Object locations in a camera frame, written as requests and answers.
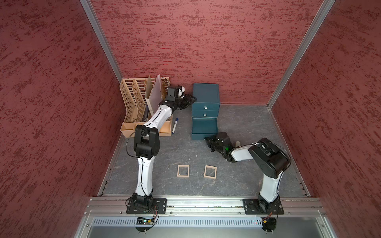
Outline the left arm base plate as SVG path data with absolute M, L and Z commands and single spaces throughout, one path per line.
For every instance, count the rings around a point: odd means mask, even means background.
M 138 206 L 132 198 L 126 201 L 126 214 L 141 214 L 141 215 L 155 215 L 155 214 L 165 214 L 167 208 L 167 199 L 165 198 L 154 198 L 151 208 L 143 208 Z

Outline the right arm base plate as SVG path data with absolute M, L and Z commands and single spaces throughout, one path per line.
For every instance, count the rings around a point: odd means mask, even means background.
M 269 203 L 263 199 L 243 199 L 246 215 L 284 215 L 283 205 L 279 199 Z

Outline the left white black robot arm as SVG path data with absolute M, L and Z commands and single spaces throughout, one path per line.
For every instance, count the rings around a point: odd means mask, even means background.
M 134 152 L 138 160 L 138 183 L 132 195 L 133 206 L 148 212 L 153 208 L 152 172 L 155 157 L 160 150 L 159 132 L 168 118 L 177 109 L 183 110 L 197 101 L 196 97 L 186 94 L 184 97 L 168 96 L 158 105 L 152 118 L 143 125 L 137 125 L 134 133 Z

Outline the teal top drawer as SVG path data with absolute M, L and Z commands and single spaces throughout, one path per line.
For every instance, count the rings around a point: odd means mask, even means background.
M 193 111 L 219 111 L 220 103 L 194 102 L 191 106 Z

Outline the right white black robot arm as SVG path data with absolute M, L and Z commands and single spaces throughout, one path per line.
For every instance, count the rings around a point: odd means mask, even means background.
M 218 152 L 228 162 L 236 163 L 253 160 L 262 171 L 264 178 L 258 200 L 254 203 L 256 211 L 271 213 L 279 203 L 279 185 L 284 172 L 291 165 L 287 152 L 267 138 L 243 146 L 234 146 L 225 132 L 205 137 L 211 152 Z

